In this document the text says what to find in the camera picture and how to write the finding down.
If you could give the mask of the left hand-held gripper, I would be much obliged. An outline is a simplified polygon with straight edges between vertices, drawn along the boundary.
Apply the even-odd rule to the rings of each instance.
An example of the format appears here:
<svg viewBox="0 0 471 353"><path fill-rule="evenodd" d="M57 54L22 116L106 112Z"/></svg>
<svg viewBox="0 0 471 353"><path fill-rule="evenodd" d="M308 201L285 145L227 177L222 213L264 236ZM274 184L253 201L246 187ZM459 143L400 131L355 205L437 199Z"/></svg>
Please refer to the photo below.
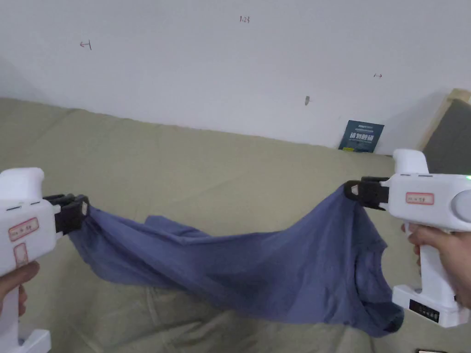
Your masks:
<svg viewBox="0 0 471 353"><path fill-rule="evenodd" d="M4 276L54 250L57 241L79 230L89 215L87 196L43 196L44 172L40 168L15 168L0 174L0 274ZM47 353L47 330L21 332L19 289L6 295L0 318L3 353Z"/></svg>

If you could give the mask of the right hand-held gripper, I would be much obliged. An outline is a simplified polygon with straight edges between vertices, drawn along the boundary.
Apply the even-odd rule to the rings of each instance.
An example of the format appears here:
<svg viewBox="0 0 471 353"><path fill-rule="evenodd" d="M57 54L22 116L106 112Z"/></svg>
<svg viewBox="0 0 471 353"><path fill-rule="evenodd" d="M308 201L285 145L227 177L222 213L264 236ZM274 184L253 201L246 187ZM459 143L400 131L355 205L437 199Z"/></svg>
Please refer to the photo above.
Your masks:
<svg viewBox="0 0 471 353"><path fill-rule="evenodd" d="M471 229L471 178L469 175L431 174L425 155L417 150L393 153L391 177L363 176L345 183L346 198L368 208L385 210L410 224L426 225L445 232ZM393 302L443 328L466 324L470 310L456 301L456 294L443 268L438 250L421 246L421 286L397 285Z"/></svg>

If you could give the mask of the person's left hand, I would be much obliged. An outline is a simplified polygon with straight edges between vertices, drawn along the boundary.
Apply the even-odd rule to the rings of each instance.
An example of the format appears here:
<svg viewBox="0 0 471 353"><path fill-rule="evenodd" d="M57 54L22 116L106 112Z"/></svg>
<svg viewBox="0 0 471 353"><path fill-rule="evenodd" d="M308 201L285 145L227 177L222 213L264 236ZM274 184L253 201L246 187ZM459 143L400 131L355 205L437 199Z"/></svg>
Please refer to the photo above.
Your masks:
<svg viewBox="0 0 471 353"><path fill-rule="evenodd" d="M17 268L0 278L0 314L3 312L5 297L14 289L19 289L18 294L18 315L21 317L26 312L27 293L24 283L33 279L39 272L40 265L37 261L26 264L21 268Z"/></svg>

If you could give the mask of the person's right hand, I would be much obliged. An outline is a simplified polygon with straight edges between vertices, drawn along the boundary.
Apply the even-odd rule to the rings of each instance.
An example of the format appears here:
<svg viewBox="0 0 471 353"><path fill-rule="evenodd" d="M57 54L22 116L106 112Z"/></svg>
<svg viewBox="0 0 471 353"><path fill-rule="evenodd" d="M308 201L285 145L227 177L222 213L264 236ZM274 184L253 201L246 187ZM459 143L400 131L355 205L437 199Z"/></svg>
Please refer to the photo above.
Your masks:
<svg viewBox="0 0 471 353"><path fill-rule="evenodd" d="M421 266L421 246L431 246L438 250L441 263L453 287L457 302L471 308L471 233L446 233L438 228L410 224L408 240L418 256L417 265Z"/></svg>

